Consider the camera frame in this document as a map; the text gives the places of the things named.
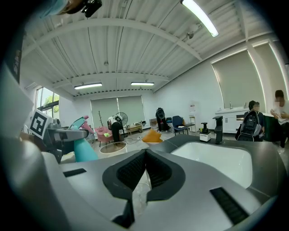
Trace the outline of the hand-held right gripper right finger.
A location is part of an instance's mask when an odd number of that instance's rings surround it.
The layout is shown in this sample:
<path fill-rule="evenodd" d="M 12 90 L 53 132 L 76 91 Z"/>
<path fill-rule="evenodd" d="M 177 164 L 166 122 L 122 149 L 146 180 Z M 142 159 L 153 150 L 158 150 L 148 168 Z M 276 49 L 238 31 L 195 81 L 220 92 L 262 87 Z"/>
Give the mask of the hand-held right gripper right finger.
<path fill-rule="evenodd" d="M 180 165 L 149 149 L 146 150 L 146 171 L 151 183 L 147 201 L 168 200 L 185 183 L 186 174 Z"/>

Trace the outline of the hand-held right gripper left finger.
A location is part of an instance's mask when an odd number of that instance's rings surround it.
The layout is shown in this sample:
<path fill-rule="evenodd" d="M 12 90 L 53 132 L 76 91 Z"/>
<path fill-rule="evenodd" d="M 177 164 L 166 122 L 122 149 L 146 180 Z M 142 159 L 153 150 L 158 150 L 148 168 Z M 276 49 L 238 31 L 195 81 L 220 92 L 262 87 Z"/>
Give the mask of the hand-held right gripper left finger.
<path fill-rule="evenodd" d="M 108 167 L 102 175 L 103 183 L 111 195 L 126 201 L 123 213 L 112 220 L 124 228 L 129 228 L 135 221 L 132 195 L 145 172 L 145 159 L 146 150 L 142 149 Z"/>

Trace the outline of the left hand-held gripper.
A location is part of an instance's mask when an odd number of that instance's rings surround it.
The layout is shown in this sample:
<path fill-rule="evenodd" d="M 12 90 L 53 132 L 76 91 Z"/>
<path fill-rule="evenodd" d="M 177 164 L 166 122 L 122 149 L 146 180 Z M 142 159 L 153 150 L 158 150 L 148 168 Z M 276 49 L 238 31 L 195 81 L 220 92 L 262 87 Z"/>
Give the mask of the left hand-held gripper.
<path fill-rule="evenodd" d="M 64 142 L 84 139 L 89 134 L 85 129 L 63 129 L 59 119 L 54 119 L 38 109 L 33 112 L 29 131 L 34 135 L 34 142 L 40 150 L 53 154 L 58 163 L 64 155 Z"/>

